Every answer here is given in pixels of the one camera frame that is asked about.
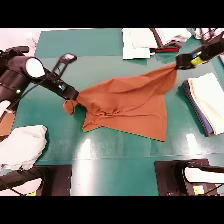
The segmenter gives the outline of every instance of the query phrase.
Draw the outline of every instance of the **yellow sticker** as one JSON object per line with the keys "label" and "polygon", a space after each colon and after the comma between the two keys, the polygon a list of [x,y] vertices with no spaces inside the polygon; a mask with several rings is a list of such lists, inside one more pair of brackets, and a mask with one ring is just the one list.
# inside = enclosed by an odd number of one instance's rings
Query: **yellow sticker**
{"label": "yellow sticker", "polygon": [[27,194],[26,196],[37,196],[37,192],[34,191],[33,193]]}
{"label": "yellow sticker", "polygon": [[204,194],[203,186],[193,186],[195,195]]}
{"label": "yellow sticker", "polygon": [[195,59],[193,59],[192,61],[191,61],[191,64],[193,64],[193,65],[200,65],[200,64],[202,64],[204,61],[200,58],[200,57],[196,57]]}

